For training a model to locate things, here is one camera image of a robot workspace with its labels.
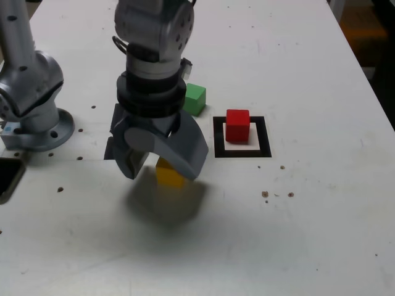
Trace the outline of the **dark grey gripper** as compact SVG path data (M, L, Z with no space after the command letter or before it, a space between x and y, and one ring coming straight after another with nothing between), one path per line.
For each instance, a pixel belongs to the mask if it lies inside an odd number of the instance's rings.
M168 161L183 177L194 180L208 154L199 125L184 110L160 118L124 111L112 135L114 159L129 179L137 177L150 152Z

